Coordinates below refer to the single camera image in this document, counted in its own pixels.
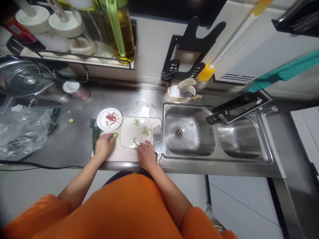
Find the stainless steel pot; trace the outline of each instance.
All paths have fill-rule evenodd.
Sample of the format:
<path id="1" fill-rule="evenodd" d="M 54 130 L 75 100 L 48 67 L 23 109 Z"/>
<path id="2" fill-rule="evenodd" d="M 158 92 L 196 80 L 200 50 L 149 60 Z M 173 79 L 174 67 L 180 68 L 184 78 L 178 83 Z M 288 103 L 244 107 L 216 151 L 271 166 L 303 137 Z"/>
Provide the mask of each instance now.
<path id="1" fill-rule="evenodd" d="M 37 105 L 56 106 L 68 102 L 71 96 L 63 91 L 60 81 L 41 63 L 12 60 L 0 64 L 0 92 Z"/>

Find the sink drain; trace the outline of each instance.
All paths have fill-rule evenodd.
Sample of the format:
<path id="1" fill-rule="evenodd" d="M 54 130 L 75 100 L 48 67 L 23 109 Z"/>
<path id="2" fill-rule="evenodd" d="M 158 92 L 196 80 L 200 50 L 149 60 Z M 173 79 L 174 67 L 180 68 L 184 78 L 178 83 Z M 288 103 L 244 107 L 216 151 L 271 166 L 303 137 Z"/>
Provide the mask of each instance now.
<path id="1" fill-rule="evenodd" d="M 177 139 L 181 139 L 184 137 L 185 131 L 181 127 L 175 127 L 173 129 L 173 136 Z"/>

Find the black faucet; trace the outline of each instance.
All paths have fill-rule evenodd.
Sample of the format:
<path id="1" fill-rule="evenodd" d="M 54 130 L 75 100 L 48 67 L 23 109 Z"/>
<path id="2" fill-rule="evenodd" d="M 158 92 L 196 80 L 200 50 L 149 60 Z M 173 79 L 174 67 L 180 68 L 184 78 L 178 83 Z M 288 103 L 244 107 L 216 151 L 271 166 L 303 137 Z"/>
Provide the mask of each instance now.
<path id="1" fill-rule="evenodd" d="M 261 102 L 259 102 L 252 108 L 246 110 L 245 112 L 237 116 L 230 116 L 229 112 L 231 110 L 247 105 L 252 102 L 257 102 L 259 99 L 261 100 Z M 216 123 L 223 123 L 227 125 L 239 119 L 240 117 L 243 117 L 244 115 L 258 109 L 264 104 L 267 104 L 270 101 L 272 101 L 272 97 L 264 89 L 258 90 L 255 93 L 247 92 L 230 101 L 227 101 L 224 104 L 221 104 L 220 106 L 217 106 L 216 108 L 213 108 L 212 109 L 213 115 L 207 116 L 206 120 L 211 125 L 214 125 Z"/>

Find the cutting board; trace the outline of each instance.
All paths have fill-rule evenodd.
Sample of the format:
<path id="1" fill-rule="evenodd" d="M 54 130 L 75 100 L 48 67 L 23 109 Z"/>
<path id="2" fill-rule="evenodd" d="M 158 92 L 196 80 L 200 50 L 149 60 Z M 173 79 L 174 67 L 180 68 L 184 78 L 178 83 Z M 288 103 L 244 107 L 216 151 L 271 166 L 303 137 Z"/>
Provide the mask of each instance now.
<path id="1" fill-rule="evenodd" d="M 150 120 L 151 122 L 151 127 L 152 130 L 153 128 L 155 128 L 158 125 L 161 125 L 161 120 L 158 118 L 147 118 Z M 114 131 L 104 131 L 103 133 L 115 133 L 117 132 L 119 134 L 119 136 L 116 138 L 116 142 L 115 142 L 115 148 L 113 153 L 111 154 L 111 156 L 106 160 L 106 161 L 117 161 L 117 162 L 138 162 L 138 158 L 137 158 L 137 153 L 136 153 L 136 149 L 130 149 L 130 148 L 126 148 L 123 147 L 121 144 L 121 126 L 118 127 L 116 130 Z"/>

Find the power cord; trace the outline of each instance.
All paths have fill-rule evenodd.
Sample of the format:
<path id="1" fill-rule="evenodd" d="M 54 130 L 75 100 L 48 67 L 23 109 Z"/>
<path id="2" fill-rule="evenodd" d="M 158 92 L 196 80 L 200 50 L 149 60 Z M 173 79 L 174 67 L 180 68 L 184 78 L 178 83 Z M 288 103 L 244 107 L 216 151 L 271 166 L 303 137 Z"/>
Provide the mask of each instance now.
<path id="1" fill-rule="evenodd" d="M 34 166 L 36 168 L 31 169 L 19 169 L 19 170 L 6 170 L 6 169 L 0 169 L 0 171 L 24 171 L 24 170 L 32 170 L 32 169 L 38 169 L 38 168 L 44 168 L 44 169 L 66 169 L 66 168 L 83 168 L 81 166 L 65 166 L 65 167 L 49 167 L 44 166 L 41 164 L 33 163 L 33 162 L 22 162 L 22 161 L 9 161 L 9 160 L 0 160 L 1 164 L 10 164 L 10 165 L 29 165 Z"/>
<path id="2" fill-rule="evenodd" d="M 19 170 L 6 170 L 6 169 L 0 169 L 0 171 L 25 171 L 25 170 L 31 170 L 31 169 L 19 169 Z"/>

